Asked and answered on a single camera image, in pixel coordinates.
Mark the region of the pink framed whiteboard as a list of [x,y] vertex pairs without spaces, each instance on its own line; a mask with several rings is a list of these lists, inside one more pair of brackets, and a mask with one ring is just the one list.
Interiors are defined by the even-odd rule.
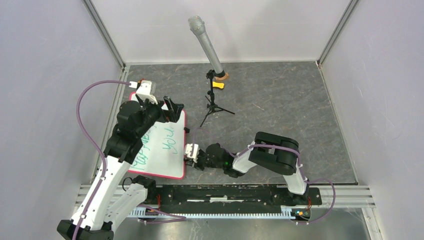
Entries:
[[129,168],[129,173],[181,180],[186,173],[184,163],[186,112],[178,122],[156,122],[142,136],[142,148]]

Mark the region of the yellow eraser block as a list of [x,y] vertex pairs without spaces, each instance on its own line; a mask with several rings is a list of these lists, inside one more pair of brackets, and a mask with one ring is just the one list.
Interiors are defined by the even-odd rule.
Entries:
[[224,84],[223,82],[216,82],[216,81],[213,81],[213,82],[212,82],[212,87],[213,87],[214,89],[223,90],[223,89],[225,88],[225,84]]

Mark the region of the grey microphone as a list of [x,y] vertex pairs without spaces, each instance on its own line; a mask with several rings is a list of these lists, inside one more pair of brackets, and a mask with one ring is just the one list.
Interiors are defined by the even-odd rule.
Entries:
[[205,117],[203,118],[199,126],[201,128],[206,122],[206,119],[208,118],[208,116],[212,114],[219,113],[219,112],[227,112],[229,114],[235,115],[235,113],[223,107],[220,107],[215,102],[215,93],[214,93],[214,88],[212,87],[212,83],[219,82],[219,81],[215,81],[215,76],[222,77],[227,72],[224,70],[221,64],[221,61],[219,60],[219,57],[207,34],[205,22],[202,20],[202,18],[198,14],[189,17],[187,22],[188,22],[190,31],[196,36],[207,59],[209,60],[212,66],[212,69],[210,69],[205,75],[206,78],[209,80],[210,90],[208,90],[205,96],[208,101],[208,104],[206,105],[206,107],[208,108],[208,112],[206,113]]

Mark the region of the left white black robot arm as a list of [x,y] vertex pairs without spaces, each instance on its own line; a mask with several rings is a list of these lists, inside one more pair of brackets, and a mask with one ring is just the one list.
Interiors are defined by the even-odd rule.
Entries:
[[112,240],[116,230],[141,203],[157,198],[156,182],[137,176],[128,190],[111,204],[117,186],[143,146],[142,136],[155,123],[176,123],[184,105],[170,97],[154,103],[138,98],[122,103],[117,123],[104,151],[102,163],[88,194],[71,219],[61,220],[57,232],[65,240]]

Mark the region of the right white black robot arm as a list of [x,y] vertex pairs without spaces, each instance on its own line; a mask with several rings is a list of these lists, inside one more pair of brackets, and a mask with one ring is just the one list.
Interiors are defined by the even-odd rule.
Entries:
[[224,174],[238,178],[251,168],[260,166],[282,175],[289,199],[295,204],[302,204],[309,198],[308,179],[302,173],[299,161],[299,143],[296,140],[262,131],[257,132],[254,140],[238,153],[226,150],[219,143],[209,145],[205,151],[196,143],[184,147],[184,163],[200,171],[222,169]]

